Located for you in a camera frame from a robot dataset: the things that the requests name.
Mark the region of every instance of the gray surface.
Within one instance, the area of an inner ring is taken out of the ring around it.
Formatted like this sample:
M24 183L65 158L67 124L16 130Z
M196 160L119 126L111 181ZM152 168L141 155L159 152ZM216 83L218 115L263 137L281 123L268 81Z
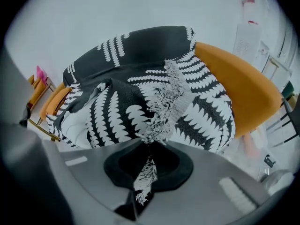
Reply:
M88 161L69 167L74 177L96 200L115 209L122 204L128 190L116 187L103 169L103 162L112 153L129 146L134 141L102 147L61 153L65 161L86 156ZM194 147L169 142L173 147L187 153L194 162L191 177L174 191L155 193L153 200L140 216L138 222L151 225L165 224L227 224L242 217L219 186L219 180L231 177L256 203L268 199L262 185L239 168L220 156Z
M43 140L50 167L57 184L68 202L76 225L133 225L131 221L109 211L79 184L51 141Z
M0 51L0 121L19 123L33 91L3 46Z

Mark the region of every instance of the chair backrest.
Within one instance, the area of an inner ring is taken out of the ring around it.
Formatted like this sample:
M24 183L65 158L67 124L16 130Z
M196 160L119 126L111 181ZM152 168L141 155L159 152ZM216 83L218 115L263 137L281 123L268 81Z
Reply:
M276 86L246 61L199 42L195 54L222 83L232 100L235 137L255 129L280 108L281 94Z

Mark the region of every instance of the black fabric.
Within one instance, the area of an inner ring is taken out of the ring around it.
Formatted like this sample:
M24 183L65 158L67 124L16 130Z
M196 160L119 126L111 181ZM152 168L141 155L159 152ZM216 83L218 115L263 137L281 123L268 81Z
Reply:
M190 47L184 26L164 26L133 31L122 42L123 47L126 48L126 56L118 57L122 66L152 64L165 59L174 59L183 55ZM112 54L109 40L106 43L109 53ZM106 61L104 53L94 47L74 62L74 74L79 82L112 67L114 67L113 59ZM67 69L63 73L63 82L65 86L74 83Z
M72 91L57 114L47 116L50 132L75 147L76 141L61 131L64 115L95 97L86 121L91 147L137 138L154 115L147 105L149 93L169 83L165 59L172 59L195 100L178 120L170 141L216 152L234 138L232 103L194 48L193 30L176 26L134 31L100 44L65 70L64 83Z
M30 118L30 116L31 116L30 108L28 106L26 106L26 108L24 109L24 112L23 112L23 116L22 116L19 124L22 127L27 128L27 121Z
M135 196L138 193L139 192L136 192L136 191L129 191L125 204L117 207L117 209L114 212L120 214L121 216L123 216L129 220L136 221L137 218L146 209L147 205L150 203L150 201L154 197L153 192L148 193L147 201L145 201L145 203L143 205L141 205L135 199Z
M152 192L177 189L194 168L190 157L172 146L157 142L148 146L138 141L109 156L104 162L104 170L116 186L133 190L133 183L149 155L157 167L158 178L151 186Z

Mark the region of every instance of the throw blanket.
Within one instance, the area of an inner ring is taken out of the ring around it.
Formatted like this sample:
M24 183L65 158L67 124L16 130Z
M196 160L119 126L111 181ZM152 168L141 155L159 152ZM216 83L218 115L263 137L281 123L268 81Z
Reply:
M193 30L175 26L135 31L100 44L65 70L64 83L72 91L55 116L47 115L50 132L76 147L61 131L64 114L79 111L94 98L86 118L92 148L137 138L154 117L149 107L156 93L170 84L167 59L193 94L168 139L221 152L235 135L232 103L194 49Z

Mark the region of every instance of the white wall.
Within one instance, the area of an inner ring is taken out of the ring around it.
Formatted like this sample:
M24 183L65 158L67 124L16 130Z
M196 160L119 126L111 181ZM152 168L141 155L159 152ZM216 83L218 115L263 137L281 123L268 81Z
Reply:
M30 0L5 45L26 77L40 65L57 85L98 43L148 27L190 26L198 41L232 52L241 16L241 0Z
M255 0L246 2L243 7L243 23L256 22L261 31L261 41L269 52L277 56L284 37L286 17L277 0Z
M281 54L279 60L287 67L290 67L293 74L291 78L286 73L280 74L281 77L278 77L277 80L281 80L283 84L290 80L296 93L299 93L300 82L296 78L300 77L300 57L299 55L295 58L293 57L295 48L298 46L297 35L293 30L293 25L286 17L277 0L255 0L255 2L257 2L257 20L262 30L261 41L268 46L270 55L277 57L285 41L285 52ZM255 66L263 68L264 64L265 62L262 66L257 64Z

